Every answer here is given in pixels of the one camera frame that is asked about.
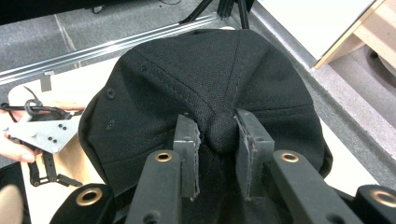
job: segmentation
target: baseball cap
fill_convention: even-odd
[[[129,50],[84,111],[78,136],[120,196],[137,185],[151,152],[171,149],[177,116],[187,115],[201,133],[201,192],[183,201],[182,220],[210,223],[227,195],[238,195],[236,108],[257,117],[275,150],[294,150],[321,174],[330,172],[332,155],[303,81],[285,55],[250,30],[196,30]]]

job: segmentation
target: finger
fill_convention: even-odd
[[[63,110],[83,110],[86,105],[82,103],[74,103],[74,102],[50,102],[47,103],[48,106],[59,107]]]
[[[35,149],[35,155],[38,156],[39,154],[43,153],[43,150],[41,150],[40,148],[36,148]]]
[[[0,137],[0,155],[14,161],[34,162],[35,153],[29,147],[8,140],[3,134]]]
[[[14,121],[12,120],[11,116],[8,114],[7,111],[0,110],[0,126],[3,129],[5,129],[8,124],[13,123]]]

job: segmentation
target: black cable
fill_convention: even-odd
[[[21,105],[15,106],[15,105],[1,104],[1,109],[6,111],[18,111],[18,110],[25,110],[25,107]],[[55,112],[62,116],[67,114],[67,112],[62,110],[61,108],[51,107],[51,106],[30,106],[30,109],[37,114],[40,111]]]
[[[181,2],[181,0],[178,0],[178,1],[175,2],[175,3],[167,3],[167,2],[164,2],[163,0],[159,0],[159,1],[162,2],[162,3],[164,3],[164,4],[166,4],[166,5],[170,5],[170,6],[177,5],[177,4],[179,4],[179,3]]]
[[[24,105],[24,109],[26,110],[26,113],[30,116],[34,116],[34,115],[38,115],[38,112],[33,111],[30,103],[34,103],[36,106],[42,106],[43,103],[41,101],[38,100],[37,96],[35,95],[35,93],[30,90],[29,88],[23,86],[26,90],[28,90],[30,93],[32,93],[32,95],[35,97],[35,99],[30,99],[28,101],[26,101],[25,105]]]

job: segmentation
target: silver metal plate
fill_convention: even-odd
[[[65,119],[12,123],[5,133],[53,154],[66,146],[77,129],[78,119]]]

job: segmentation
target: hand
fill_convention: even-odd
[[[47,106],[55,106],[59,107],[63,110],[83,110],[85,105],[79,105],[75,103],[61,103],[61,102],[53,102],[47,104]],[[25,114],[25,111],[14,111],[12,115],[16,120],[20,120],[20,118]],[[0,124],[7,125],[8,123],[12,123],[12,119],[7,111],[0,110]],[[41,150],[33,151],[27,146],[17,144],[12,142],[7,138],[5,133],[0,134],[0,155],[10,158],[14,161],[24,161],[24,162],[34,162],[35,156],[39,154]]]

